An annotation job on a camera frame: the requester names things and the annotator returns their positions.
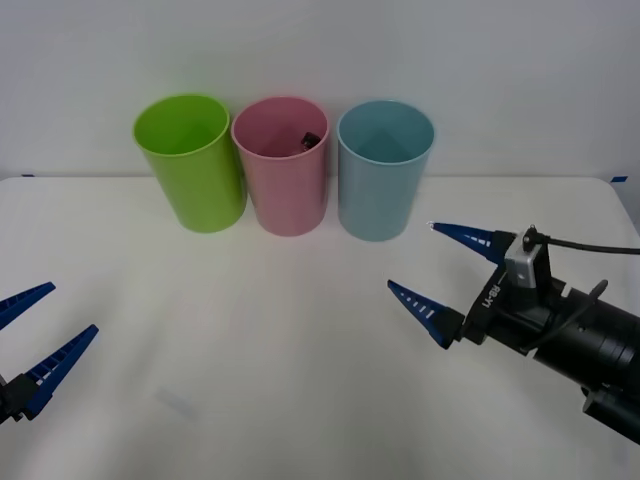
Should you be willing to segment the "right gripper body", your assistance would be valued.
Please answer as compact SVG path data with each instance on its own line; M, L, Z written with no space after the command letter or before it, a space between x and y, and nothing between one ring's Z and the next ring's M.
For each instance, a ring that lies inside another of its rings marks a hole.
M461 325L461 337L480 345L488 337L526 354L574 323L565 283L551 273L548 247L525 243L469 243L496 265Z

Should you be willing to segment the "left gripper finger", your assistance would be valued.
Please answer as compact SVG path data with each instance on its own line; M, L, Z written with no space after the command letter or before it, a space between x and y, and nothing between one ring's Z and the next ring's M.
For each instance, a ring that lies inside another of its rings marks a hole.
M55 285L52 282L47 282L1 300L0 329L4 329L26 310L54 290Z
M37 417L98 332L96 325L90 325L30 370L9 381L7 418L33 420Z

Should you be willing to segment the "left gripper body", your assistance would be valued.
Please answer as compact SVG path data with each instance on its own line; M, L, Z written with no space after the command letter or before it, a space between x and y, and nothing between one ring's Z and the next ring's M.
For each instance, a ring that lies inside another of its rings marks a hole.
M0 423L9 419L18 422L20 420L20 408L17 406L14 389L9 382L1 378L0 386Z

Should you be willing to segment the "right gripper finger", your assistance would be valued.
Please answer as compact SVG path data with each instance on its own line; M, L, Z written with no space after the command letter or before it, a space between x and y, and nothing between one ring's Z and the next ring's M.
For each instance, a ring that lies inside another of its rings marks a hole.
M515 233L501 230L489 231L441 222L430 222L429 226L432 230L466 246L497 266L504 263L505 254L516 239Z
M387 281L387 286L441 348L449 349L454 341L464 338L465 316L462 313L392 280Z

